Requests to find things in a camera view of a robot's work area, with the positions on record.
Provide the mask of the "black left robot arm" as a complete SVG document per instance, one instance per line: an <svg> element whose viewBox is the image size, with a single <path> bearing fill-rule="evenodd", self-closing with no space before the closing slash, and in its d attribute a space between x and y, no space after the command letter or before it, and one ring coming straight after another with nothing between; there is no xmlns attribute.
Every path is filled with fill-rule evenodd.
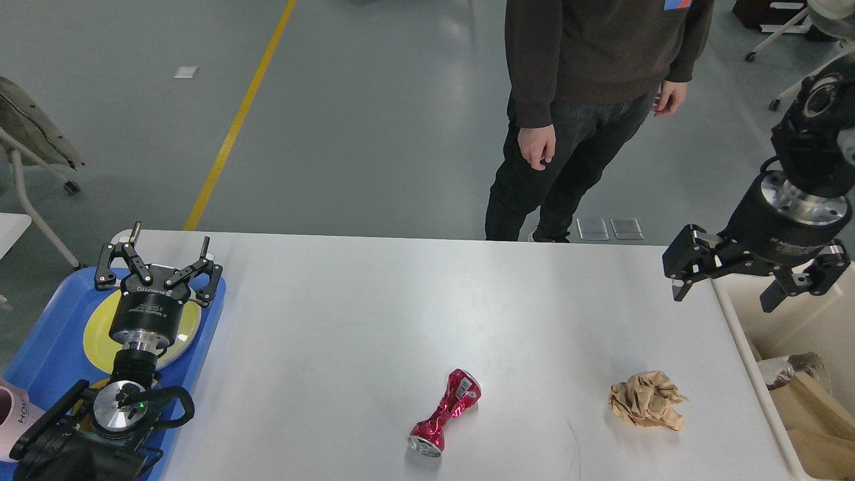
<svg viewBox="0 0 855 481"><path fill-rule="evenodd" d="M62 281L3 375L21 390L3 480L158 480L194 417L223 268L208 237L183 268L148 263L141 228Z"/></svg>

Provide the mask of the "person's other hand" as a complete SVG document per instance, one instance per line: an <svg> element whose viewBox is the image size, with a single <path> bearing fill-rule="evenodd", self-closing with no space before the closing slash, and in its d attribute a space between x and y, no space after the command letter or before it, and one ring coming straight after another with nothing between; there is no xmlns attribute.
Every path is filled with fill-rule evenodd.
<svg viewBox="0 0 855 481"><path fill-rule="evenodd" d="M656 95L655 103L651 107L655 118L666 118L674 115L687 98L687 82L671 82L663 80L660 85L659 94Z"/></svg>

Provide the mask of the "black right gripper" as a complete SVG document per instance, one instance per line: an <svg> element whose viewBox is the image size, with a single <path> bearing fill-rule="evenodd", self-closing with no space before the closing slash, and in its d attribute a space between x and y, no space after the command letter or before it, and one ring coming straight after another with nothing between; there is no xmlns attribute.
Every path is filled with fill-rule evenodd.
<svg viewBox="0 0 855 481"><path fill-rule="evenodd" d="M825 295L851 265L846 247L830 243L852 216L852 203L844 196L806 194L783 171L763 172L719 236L690 223L665 250L663 271L673 299L683 301L694 284L730 274L775 277L759 298L764 313L801 293ZM801 272L788 267L810 259Z"/></svg>

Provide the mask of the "person's hand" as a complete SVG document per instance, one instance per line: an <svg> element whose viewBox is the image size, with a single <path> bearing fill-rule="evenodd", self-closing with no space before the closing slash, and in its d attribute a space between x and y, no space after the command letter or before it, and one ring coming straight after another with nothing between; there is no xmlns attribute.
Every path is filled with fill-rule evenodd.
<svg viewBox="0 0 855 481"><path fill-rule="evenodd" d="M556 152L556 133L552 124L539 128L520 128L517 143L521 155L533 170L544 171Z"/></svg>

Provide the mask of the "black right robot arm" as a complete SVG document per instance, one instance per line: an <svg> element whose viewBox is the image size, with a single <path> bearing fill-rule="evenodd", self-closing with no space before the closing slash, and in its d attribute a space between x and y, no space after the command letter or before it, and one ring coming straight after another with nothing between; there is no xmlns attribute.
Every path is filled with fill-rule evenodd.
<svg viewBox="0 0 855 481"><path fill-rule="evenodd" d="M705 279L772 277L760 295L772 313L801 293L822 296L851 259L838 234L853 217L853 55L803 80L772 128L775 154L761 165L726 227L681 229L663 253L675 301Z"/></svg>

